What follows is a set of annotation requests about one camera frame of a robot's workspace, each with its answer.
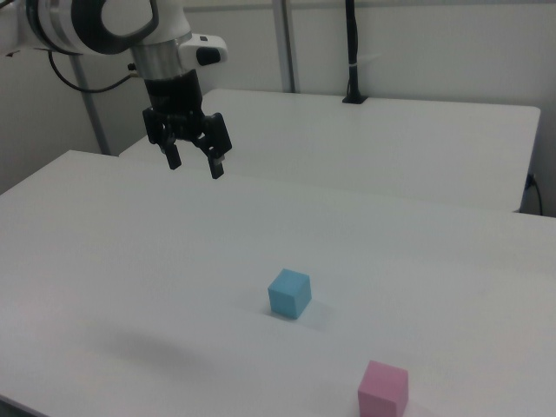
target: cube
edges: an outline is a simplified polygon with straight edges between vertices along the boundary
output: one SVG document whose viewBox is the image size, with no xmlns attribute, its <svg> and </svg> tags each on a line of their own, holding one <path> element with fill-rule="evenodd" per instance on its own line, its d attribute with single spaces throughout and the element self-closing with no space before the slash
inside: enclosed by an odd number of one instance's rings
<svg viewBox="0 0 556 417">
<path fill-rule="evenodd" d="M 309 275 L 283 269 L 268 287 L 268 297 L 273 312 L 298 319 L 311 301 Z"/>
<path fill-rule="evenodd" d="M 409 400 L 407 371 L 371 361 L 357 394 L 361 417 L 401 417 Z"/>
</svg>

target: table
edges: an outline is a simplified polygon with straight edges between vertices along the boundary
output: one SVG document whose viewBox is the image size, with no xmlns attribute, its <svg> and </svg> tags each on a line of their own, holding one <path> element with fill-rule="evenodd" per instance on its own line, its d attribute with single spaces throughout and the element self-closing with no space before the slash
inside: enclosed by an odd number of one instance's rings
<svg viewBox="0 0 556 417">
<path fill-rule="evenodd" d="M 224 169 L 284 182 L 481 209 L 520 208 L 539 124 L 531 107 L 369 99 L 217 89 L 234 149 Z M 190 143 L 184 166 L 208 170 Z M 166 163 L 147 138 L 121 154 Z"/>
<path fill-rule="evenodd" d="M 70 152 L 0 196 L 0 395 L 50 417 L 556 411 L 556 221 Z M 298 321 L 282 268 L 311 275 Z"/>
</svg>

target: table surface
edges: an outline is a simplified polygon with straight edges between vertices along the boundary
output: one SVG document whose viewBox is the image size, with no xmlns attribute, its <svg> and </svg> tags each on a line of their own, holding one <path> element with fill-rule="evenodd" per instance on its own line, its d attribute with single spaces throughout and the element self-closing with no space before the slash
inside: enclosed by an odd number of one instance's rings
<svg viewBox="0 0 556 417">
<path fill-rule="evenodd" d="M 511 212 L 520 208 L 539 123 L 532 107 L 217 89 L 205 113 L 224 115 L 234 149 L 227 173 Z M 191 143 L 183 167 L 208 171 Z M 147 138 L 122 157 L 166 164 Z"/>
<path fill-rule="evenodd" d="M 370 360 L 406 417 L 556 412 L 554 219 L 70 152 L 0 236 L 0 395 L 50 417 L 355 417 Z"/>
</svg>

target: black stand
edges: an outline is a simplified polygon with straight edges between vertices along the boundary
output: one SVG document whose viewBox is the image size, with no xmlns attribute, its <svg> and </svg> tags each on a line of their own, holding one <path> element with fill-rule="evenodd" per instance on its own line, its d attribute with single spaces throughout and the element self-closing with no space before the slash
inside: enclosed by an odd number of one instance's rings
<svg viewBox="0 0 556 417">
<path fill-rule="evenodd" d="M 152 107 L 143 111 L 149 141 L 160 146 L 170 169 L 182 165 L 176 140 L 192 142 L 208 158 L 214 179 L 224 174 L 224 154 L 232 149 L 226 123 L 220 113 L 205 116 L 197 73 L 165 81 L 146 80 Z"/>
<path fill-rule="evenodd" d="M 359 40 L 357 35 L 357 21 L 355 19 L 355 0 L 346 0 L 347 21 L 347 53 L 349 55 L 349 84 L 347 85 L 347 96 L 344 103 L 361 104 L 367 100 L 359 91 L 359 74 L 357 71 L 357 50 Z"/>
</svg>

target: white wall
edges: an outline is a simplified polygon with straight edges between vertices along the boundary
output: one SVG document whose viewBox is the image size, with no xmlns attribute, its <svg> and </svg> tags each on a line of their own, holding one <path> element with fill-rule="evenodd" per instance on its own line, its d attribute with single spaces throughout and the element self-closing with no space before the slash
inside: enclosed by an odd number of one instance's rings
<svg viewBox="0 0 556 417">
<path fill-rule="evenodd" d="M 187 14 L 195 33 L 221 36 L 229 49 L 227 63 L 199 69 L 202 90 L 213 88 L 282 91 L 280 61 L 272 9 L 201 11 Z M 90 87 L 108 85 L 127 73 L 129 53 L 84 56 Z M 141 80 L 94 97 L 101 124 L 115 155 L 146 135 L 142 111 L 149 98 Z"/>
<path fill-rule="evenodd" d="M 57 56 L 72 78 L 70 61 Z M 98 152 L 81 94 L 62 84 L 45 52 L 0 57 L 0 194 L 70 149 Z"/>
<path fill-rule="evenodd" d="M 532 171 L 556 215 L 556 4 L 361 7 L 357 17 L 360 56 L 373 58 L 360 69 L 365 93 L 541 108 Z M 345 95 L 344 10 L 294 8 L 293 26 L 301 92 Z"/>
</svg>

